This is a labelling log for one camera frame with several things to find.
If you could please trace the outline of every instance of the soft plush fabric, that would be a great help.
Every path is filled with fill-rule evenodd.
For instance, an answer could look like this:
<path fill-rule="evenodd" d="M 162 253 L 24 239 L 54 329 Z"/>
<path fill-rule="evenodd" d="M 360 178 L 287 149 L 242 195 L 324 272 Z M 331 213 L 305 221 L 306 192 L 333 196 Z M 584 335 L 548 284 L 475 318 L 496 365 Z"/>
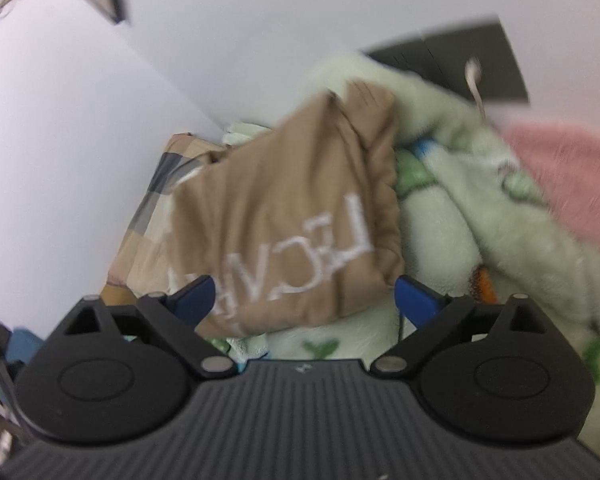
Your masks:
<path fill-rule="evenodd" d="M 229 150 L 173 191 L 170 268 L 213 276 L 209 337 L 318 326 L 385 297 L 402 272 L 394 97 L 352 82 Z"/>
<path fill-rule="evenodd" d="M 400 203 L 402 230 L 410 237 L 402 242 L 408 271 L 432 288 L 461 288 L 462 276 L 482 260 L 495 278 L 493 292 L 500 301 L 526 292 L 543 306 L 598 377 L 581 438 L 600 454 L 600 334 L 591 329 L 600 331 L 600 249 L 554 221 L 542 206 L 541 189 L 472 104 L 355 54 L 323 63 L 312 73 L 310 88 L 341 92 L 350 78 L 391 89 L 400 117 L 396 143 L 410 148 L 438 183 L 413 186 Z M 428 140 L 414 143 L 420 138 Z M 401 166 L 402 171 L 412 169 L 412 164 Z M 413 175 L 397 179 L 410 182 Z M 454 210 L 456 220 L 445 225 L 443 209 L 447 217 Z M 456 237 L 446 234 L 451 224 L 459 230 Z M 436 235 L 448 241 L 439 242 Z M 463 252 L 475 259 L 469 263 Z M 410 268 L 410 262 L 418 266 Z"/>
<path fill-rule="evenodd" d="M 504 139 L 542 187 L 555 218 L 600 247 L 600 132 L 516 124 Z"/>
<path fill-rule="evenodd" d="M 267 334 L 267 352 L 271 359 L 362 359 L 369 365 L 398 342 L 399 331 L 398 311 L 387 294 L 336 322 Z"/>
<path fill-rule="evenodd" d="M 398 179 L 395 193 L 398 200 L 406 197 L 414 188 L 435 184 L 436 178 L 409 150 L 396 150 L 395 172 Z"/>

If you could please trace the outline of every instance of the wrinkled cloth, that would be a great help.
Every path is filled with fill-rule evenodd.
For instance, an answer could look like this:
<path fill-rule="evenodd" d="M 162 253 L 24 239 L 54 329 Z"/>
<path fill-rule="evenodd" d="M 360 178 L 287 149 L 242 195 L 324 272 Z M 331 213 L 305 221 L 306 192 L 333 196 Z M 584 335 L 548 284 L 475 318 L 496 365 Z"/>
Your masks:
<path fill-rule="evenodd" d="M 216 284 L 201 335 L 324 325 L 386 297 L 403 268 L 395 131 L 391 92 L 352 82 L 174 189 L 170 273 Z"/>

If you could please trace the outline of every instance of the plaid cushion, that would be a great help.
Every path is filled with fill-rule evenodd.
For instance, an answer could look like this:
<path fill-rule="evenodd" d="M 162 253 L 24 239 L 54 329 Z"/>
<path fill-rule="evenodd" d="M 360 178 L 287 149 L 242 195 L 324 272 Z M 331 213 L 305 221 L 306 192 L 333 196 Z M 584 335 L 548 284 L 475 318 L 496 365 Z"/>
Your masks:
<path fill-rule="evenodd" d="M 171 137 L 109 268 L 107 286 L 103 290 L 106 303 L 128 303 L 129 295 L 115 290 L 119 287 L 128 288 L 136 295 L 168 289 L 162 240 L 168 227 L 171 189 L 175 182 L 202 164 L 212 162 L 216 158 L 214 154 L 223 150 L 190 134 Z"/>

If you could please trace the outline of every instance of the metal screw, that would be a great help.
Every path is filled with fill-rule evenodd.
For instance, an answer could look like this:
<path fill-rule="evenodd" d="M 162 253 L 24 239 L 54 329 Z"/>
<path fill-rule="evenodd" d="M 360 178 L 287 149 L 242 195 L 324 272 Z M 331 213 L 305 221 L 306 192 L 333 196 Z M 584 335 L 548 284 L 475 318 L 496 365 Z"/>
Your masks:
<path fill-rule="evenodd" d="M 228 357 L 223 355 L 213 355 L 211 357 L 205 357 L 200 363 L 202 369 L 210 374 L 219 374 L 230 370 L 234 365 Z"/>
<path fill-rule="evenodd" d="M 407 367 L 407 361 L 397 355 L 385 355 L 376 361 L 376 369 L 383 374 L 395 374 Z"/>

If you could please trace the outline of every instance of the blue gripper pad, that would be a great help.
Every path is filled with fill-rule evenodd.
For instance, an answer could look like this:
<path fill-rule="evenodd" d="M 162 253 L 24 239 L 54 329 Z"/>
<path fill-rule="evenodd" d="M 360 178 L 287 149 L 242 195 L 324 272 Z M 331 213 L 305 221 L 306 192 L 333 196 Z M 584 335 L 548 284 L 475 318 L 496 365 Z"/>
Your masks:
<path fill-rule="evenodd" d="M 175 317 L 195 328 L 211 312 L 216 301 L 216 286 L 210 276 L 201 276 L 168 299 L 167 307 Z"/>
<path fill-rule="evenodd" d="M 395 280 L 395 306 L 402 316 L 420 328 L 446 305 L 445 297 L 407 275 Z"/>

